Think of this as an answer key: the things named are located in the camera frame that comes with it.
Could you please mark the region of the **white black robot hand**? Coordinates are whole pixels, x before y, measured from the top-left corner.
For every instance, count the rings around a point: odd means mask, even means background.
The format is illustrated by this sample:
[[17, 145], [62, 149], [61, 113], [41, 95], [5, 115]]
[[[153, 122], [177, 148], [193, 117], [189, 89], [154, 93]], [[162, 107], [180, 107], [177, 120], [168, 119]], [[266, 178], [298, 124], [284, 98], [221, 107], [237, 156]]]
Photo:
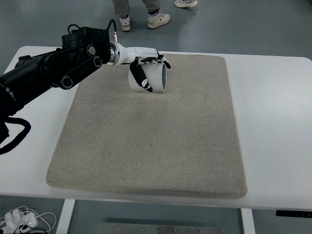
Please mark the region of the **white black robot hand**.
[[146, 60], [146, 64], [164, 63], [168, 69], [171, 69], [171, 65], [164, 55], [160, 55], [158, 58], [158, 51], [155, 48], [148, 47], [124, 47], [118, 42], [110, 43], [111, 57], [109, 65], [122, 65], [130, 63], [130, 72], [133, 75], [136, 83], [139, 87], [148, 92], [152, 92], [153, 89], [150, 86], [146, 74], [142, 66], [138, 61]]

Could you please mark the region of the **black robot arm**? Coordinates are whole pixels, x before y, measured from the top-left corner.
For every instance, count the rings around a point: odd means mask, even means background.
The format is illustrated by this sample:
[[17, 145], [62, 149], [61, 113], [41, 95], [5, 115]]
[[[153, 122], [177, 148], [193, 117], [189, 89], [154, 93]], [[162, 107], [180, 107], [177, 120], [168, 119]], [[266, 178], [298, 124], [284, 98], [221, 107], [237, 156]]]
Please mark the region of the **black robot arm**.
[[22, 56], [15, 68], [0, 77], [0, 117], [5, 119], [21, 110], [52, 87], [68, 90], [102, 65], [129, 64], [138, 85], [152, 92], [141, 65], [163, 63], [167, 59], [154, 48], [124, 47], [110, 41], [108, 29], [77, 27], [62, 36], [62, 47], [55, 51]]

